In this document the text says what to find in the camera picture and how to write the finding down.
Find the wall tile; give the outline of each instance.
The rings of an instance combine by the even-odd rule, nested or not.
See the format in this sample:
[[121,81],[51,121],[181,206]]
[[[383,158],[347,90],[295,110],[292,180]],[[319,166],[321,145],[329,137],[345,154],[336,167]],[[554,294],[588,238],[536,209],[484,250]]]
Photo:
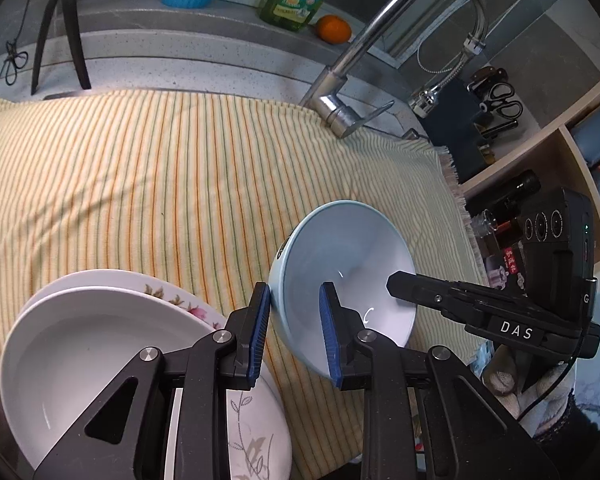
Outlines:
[[600,70],[600,18],[587,0],[558,0],[546,13]]
[[504,67],[529,111],[545,126],[600,80],[600,71],[547,16],[541,16],[491,63]]
[[[497,22],[511,6],[498,28],[490,33],[485,54],[494,56],[517,35],[525,30],[544,13],[555,0],[486,0],[489,23]],[[474,26],[474,6],[465,4],[438,27],[423,43],[420,49],[422,64],[431,70],[440,70],[462,49],[462,42]],[[419,88],[431,81],[433,75],[422,70],[415,54],[400,68],[410,86]]]

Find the camera lens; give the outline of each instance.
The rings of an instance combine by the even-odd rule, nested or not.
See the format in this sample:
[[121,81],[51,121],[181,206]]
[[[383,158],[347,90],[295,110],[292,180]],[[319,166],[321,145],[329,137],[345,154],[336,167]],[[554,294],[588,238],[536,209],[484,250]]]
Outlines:
[[527,218],[525,220],[525,238],[527,240],[531,240],[531,237],[534,235],[534,224],[531,221],[531,218]]
[[559,238],[562,234],[562,215],[557,209],[551,213],[551,232],[554,238]]
[[546,216],[544,213],[536,215],[536,238],[541,242],[546,240]]

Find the shelf compartment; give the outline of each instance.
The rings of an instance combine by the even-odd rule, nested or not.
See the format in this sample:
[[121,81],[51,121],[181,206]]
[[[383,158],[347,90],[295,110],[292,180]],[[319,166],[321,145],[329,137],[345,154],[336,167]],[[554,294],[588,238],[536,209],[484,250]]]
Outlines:
[[490,178],[490,186],[497,186],[525,170],[533,170],[542,185],[541,192],[562,186],[588,196],[594,213],[594,261],[600,262],[600,196],[573,138],[562,125],[534,140],[537,142],[533,149],[517,153],[514,160]]
[[526,140],[511,152],[507,153],[507,155],[497,160],[494,164],[491,164],[488,168],[467,180],[464,184],[461,184],[460,189],[465,198],[471,198],[488,187],[493,186],[496,182],[501,181],[501,175],[503,173],[509,173],[510,168],[515,167],[520,158],[525,157],[528,152],[532,152],[536,147],[544,143],[549,136],[552,136],[555,131],[560,128],[560,126],[564,124],[566,124],[568,128],[573,126],[595,110],[599,104],[600,81],[571,105],[571,107],[561,113],[560,116],[551,121],[551,123],[529,140]]

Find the bowl rim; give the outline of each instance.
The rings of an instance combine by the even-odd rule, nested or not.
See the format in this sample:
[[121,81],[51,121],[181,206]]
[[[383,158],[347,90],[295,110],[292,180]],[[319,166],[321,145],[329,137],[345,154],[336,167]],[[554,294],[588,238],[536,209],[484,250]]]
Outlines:
[[[333,202],[328,202],[326,204],[318,206],[316,209],[314,209],[309,214],[307,214],[302,219],[302,221],[294,228],[294,230],[292,231],[292,233],[289,235],[288,239],[286,240],[286,243],[283,242],[284,248],[282,249],[282,254],[280,255],[280,258],[282,260],[280,261],[280,267],[277,272],[278,294],[277,294],[277,298],[276,298],[276,303],[277,303],[276,311],[278,313],[278,316],[280,317],[280,325],[282,326],[282,329],[284,331],[286,343],[289,345],[292,353],[295,356],[298,356],[305,365],[307,365],[309,368],[311,368],[311,370],[313,370],[314,372],[316,372],[317,374],[320,374],[320,375],[323,374],[323,371],[318,370],[318,368],[315,367],[315,365],[311,361],[309,361],[309,359],[306,357],[304,352],[300,351],[300,349],[294,342],[294,338],[291,334],[291,330],[289,329],[288,320],[286,319],[286,307],[285,307],[285,295],[284,295],[286,264],[288,262],[288,257],[291,252],[291,249],[293,248],[296,240],[298,239],[298,236],[299,236],[300,232],[302,231],[302,229],[315,216],[317,216],[321,212],[325,211],[328,208],[335,207],[335,206],[341,206],[341,205],[362,206],[366,209],[371,210],[372,212],[376,213],[381,218],[383,218],[385,220],[385,222],[387,223],[387,225],[397,235],[398,239],[402,241],[404,249],[406,250],[406,253],[409,255],[409,258],[411,260],[411,265],[415,268],[415,265],[413,263],[413,257],[411,256],[411,251],[409,250],[409,247],[407,246],[407,242],[404,240],[404,237],[402,236],[402,234],[400,234],[400,231],[398,231],[398,229],[395,227],[395,225],[387,218],[386,215],[384,215],[384,213],[378,211],[378,209],[370,206],[369,204],[365,204],[364,202],[359,202],[357,200],[334,200]],[[415,318],[414,318],[414,323],[411,324],[410,335],[411,335],[411,332],[413,331],[414,324],[415,324]]]
[[9,345],[9,342],[10,342],[11,338],[13,337],[13,334],[15,333],[17,327],[19,327],[19,325],[21,323],[23,323],[24,319],[26,317],[29,317],[31,315],[31,313],[33,312],[33,310],[35,310],[37,307],[39,307],[41,304],[45,303],[46,301],[55,299],[58,296],[64,296],[65,294],[69,295],[74,292],[83,292],[85,290],[108,290],[111,292],[122,292],[125,294],[135,296],[137,298],[149,299],[150,301],[160,304],[163,307],[167,307],[171,310],[181,313],[183,315],[183,319],[185,317],[187,319],[193,318],[194,322],[198,323],[200,326],[204,326],[206,329],[208,329],[209,333],[214,331],[212,329],[212,327],[210,327],[207,323],[205,323],[201,319],[198,319],[196,316],[193,316],[192,314],[190,314],[186,310],[180,308],[179,306],[176,306],[173,303],[169,303],[169,301],[162,300],[161,298],[156,298],[155,296],[150,296],[149,294],[145,294],[144,292],[139,292],[137,290],[131,290],[129,288],[123,288],[120,286],[109,286],[109,285],[72,286],[71,288],[64,288],[63,290],[58,290],[57,292],[53,292],[52,294],[49,294],[48,296],[45,296],[44,298],[40,298],[34,304],[32,304],[28,308],[26,308],[24,311],[18,313],[18,318],[16,319],[15,323],[11,327],[11,330],[9,330],[9,333],[7,334],[7,337],[4,340],[4,345],[2,346],[2,355],[0,356],[0,378],[2,378],[2,362],[3,362],[4,356],[6,354],[7,346]]

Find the glove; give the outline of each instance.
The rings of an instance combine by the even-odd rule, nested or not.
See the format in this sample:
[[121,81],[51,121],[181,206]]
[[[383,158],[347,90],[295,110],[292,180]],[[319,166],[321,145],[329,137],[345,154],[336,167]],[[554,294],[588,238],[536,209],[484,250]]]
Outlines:
[[[518,370],[515,361],[509,348],[501,345],[485,366],[481,379],[496,399],[517,419],[527,406],[554,384],[565,367],[566,364],[561,364],[551,368],[537,383],[521,392],[522,384],[518,384]],[[543,434],[560,419],[567,408],[567,401],[573,390],[575,378],[574,366],[560,384],[520,421],[520,425],[530,436]]]

